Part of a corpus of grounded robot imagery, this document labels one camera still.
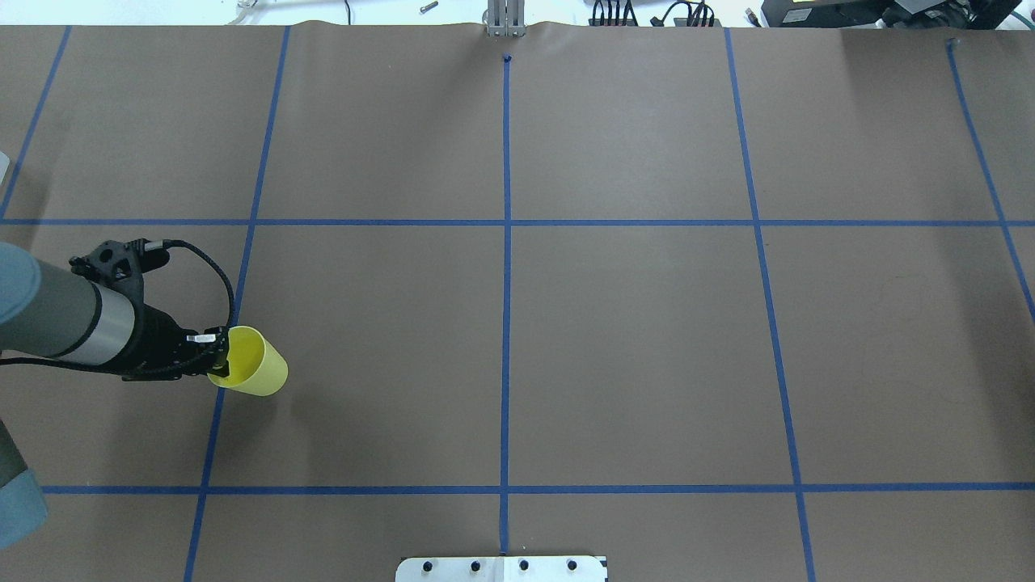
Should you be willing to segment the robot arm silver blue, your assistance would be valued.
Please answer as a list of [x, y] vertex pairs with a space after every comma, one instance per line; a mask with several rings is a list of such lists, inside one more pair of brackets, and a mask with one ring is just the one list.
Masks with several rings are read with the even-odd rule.
[[103, 373], [125, 381], [229, 375], [229, 325], [195, 331], [145, 301], [145, 274], [189, 242], [103, 242], [61, 269], [4, 242], [1, 248], [3, 365]]

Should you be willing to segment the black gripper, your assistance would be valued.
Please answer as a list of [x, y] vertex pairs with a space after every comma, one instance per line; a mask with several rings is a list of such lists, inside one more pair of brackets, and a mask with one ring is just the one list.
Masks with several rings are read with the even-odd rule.
[[142, 331], [121, 362], [126, 381], [175, 380], [184, 375], [230, 375], [229, 327], [212, 327], [197, 334], [181, 327], [169, 314], [145, 305]]

